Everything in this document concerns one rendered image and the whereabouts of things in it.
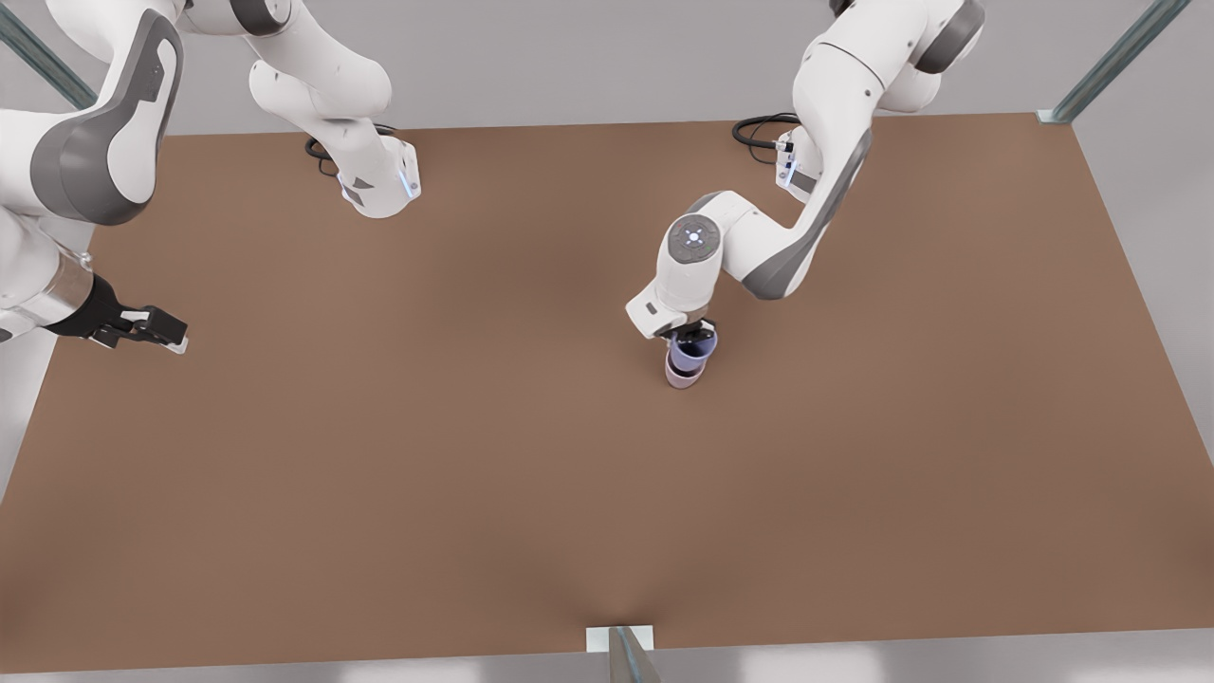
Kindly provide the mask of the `purple cup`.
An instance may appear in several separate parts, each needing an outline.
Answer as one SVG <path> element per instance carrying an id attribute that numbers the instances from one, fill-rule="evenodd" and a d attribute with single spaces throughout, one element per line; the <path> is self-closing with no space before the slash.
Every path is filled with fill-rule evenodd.
<path id="1" fill-rule="evenodd" d="M 703 346 L 671 345 L 671 332 L 668 332 L 665 338 L 668 338 L 666 355 L 673 355 L 673 362 L 675 362 L 676 366 L 682 369 L 698 366 L 698 364 L 702 362 L 707 364 L 708 359 L 710 358 L 711 353 L 714 353 L 715 347 L 717 345 L 717 337 L 716 337 L 716 345 L 703 345 Z"/>

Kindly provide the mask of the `silver frame post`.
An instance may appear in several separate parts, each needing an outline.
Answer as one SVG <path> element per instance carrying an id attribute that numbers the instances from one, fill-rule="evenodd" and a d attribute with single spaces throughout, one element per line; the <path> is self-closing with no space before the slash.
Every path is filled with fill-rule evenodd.
<path id="1" fill-rule="evenodd" d="M 1053 108 L 1036 110 L 1037 121 L 1043 125 L 1070 125 L 1080 116 L 1114 78 L 1131 64 L 1150 42 L 1165 30 L 1192 0 L 1152 0 L 1148 8 L 1127 27 L 1114 40 L 1093 69 L 1089 69 L 1074 87 L 1057 101 Z"/>
<path id="2" fill-rule="evenodd" d="M 654 631 L 651 625 L 588 627 L 586 653 L 606 653 L 609 683 L 664 683 L 656 670 L 651 651 Z"/>
<path id="3" fill-rule="evenodd" d="M 8 47 L 25 66 L 42 78 L 75 109 L 92 106 L 96 92 L 78 74 L 66 66 L 56 52 L 39 38 L 8 6 L 0 0 L 0 42 Z"/>

